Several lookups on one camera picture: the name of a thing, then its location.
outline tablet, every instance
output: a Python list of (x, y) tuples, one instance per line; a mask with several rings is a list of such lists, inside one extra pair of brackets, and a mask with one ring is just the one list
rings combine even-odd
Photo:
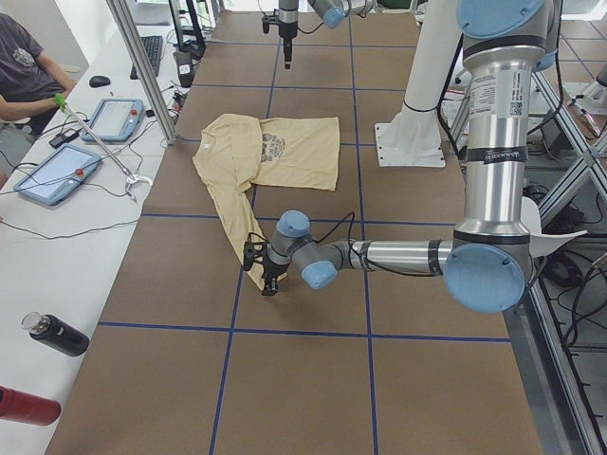
[[(135, 132), (144, 114), (142, 100), (105, 99), (100, 101), (88, 126), (104, 142), (124, 142)], [(81, 139), (94, 141), (85, 130)]]
[(34, 201), (54, 206), (76, 190), (100, 162), (99, 155), (65, 144), (12, 188)]

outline white table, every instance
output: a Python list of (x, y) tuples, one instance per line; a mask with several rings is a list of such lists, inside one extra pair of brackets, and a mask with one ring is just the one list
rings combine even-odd
[[(164, 38), (168, 27), (140, 27), (141, 36), (158, 34)], [(97, 60), (84, 73), (70, 97), (69, 105), (90, 116), (103, 98), (140, 98), (150, 108), (139, 81), (131, 81), (131, 61), (120, 34), (107, 43)], [(111, 84), (90, 88), (93, 75), (104, 75)], [(157, 78), (160, 89), (178, 82), (173, 48), (166, 45)], [(168, 101), (172, 90), (164, 92)], [(48, 127), (64, 122), (58, 113)], [(152, 121), (146, 118), (136, 135)], [(48, 145), (52, 136), (38, 140), (24, 162), (40, 162), (53, 149)], [(85, 145), (80, 139), (72, 142), (103, 152), (97, 145)], [(140, 173), (154, 178), (164, 154), (166, 142), (155, 124), (133, 148), (144, 160)], [(120, 154), (131, 169), (138, 158), (128, 149)], [(23, 177), (16, 171), (1, 192), (10, 191)], [(109, 159), (87, 180), (108, 190), (124, 193), (124, 175)], [(128, 197), (114, 197), (96, 187), (81, 187), (56, 208), (33, 203), (17, 194), (0, 195), (0, 216), (20, 228), (47, 236), (72, 234), (91, 228), (137, 220), (141, 205), (150, 187), (136, 184), (133, 193), (138, 202)], [(21, 328), (22, 317), (30, 311), (50, 313), (92, 336), (101, 310), (119, 270), (120, 263), (135, 230), (135, 225), (116, 227), (85, 234), (67, 240), (48, 241), (0, 225), (0, 384), (55, 399), (64, 405), (78, 373), (83, 356), (68, 357), (29, 338)], [(11, 455), (40, 455), (45, 452), (57, 423), (48, 427), (0, 420), (0, 453)]]

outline black bottle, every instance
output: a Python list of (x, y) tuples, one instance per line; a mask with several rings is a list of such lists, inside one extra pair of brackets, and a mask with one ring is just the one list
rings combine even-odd
[(21, 326), (33, 339), (72, 357), (84, 353), (88, 347), (86, 335), (53, 315), (29, 313), (21, 321)]

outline t-shirt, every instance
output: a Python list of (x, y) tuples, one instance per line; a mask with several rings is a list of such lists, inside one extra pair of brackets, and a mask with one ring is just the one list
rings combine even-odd
[(14, 19), (0, 14), (0, 95), (6, 101), (37, 101), (64, 88), (35, 62), (43, 51)]

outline computer mouse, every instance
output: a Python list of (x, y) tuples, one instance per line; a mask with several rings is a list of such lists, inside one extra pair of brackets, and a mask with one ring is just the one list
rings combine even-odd
[(93, 76), (88, 82), (88, 84), (93, 88), (97, 88), (109, 85), (110, 82), (110, 78), (108, 78), (107, 76)]

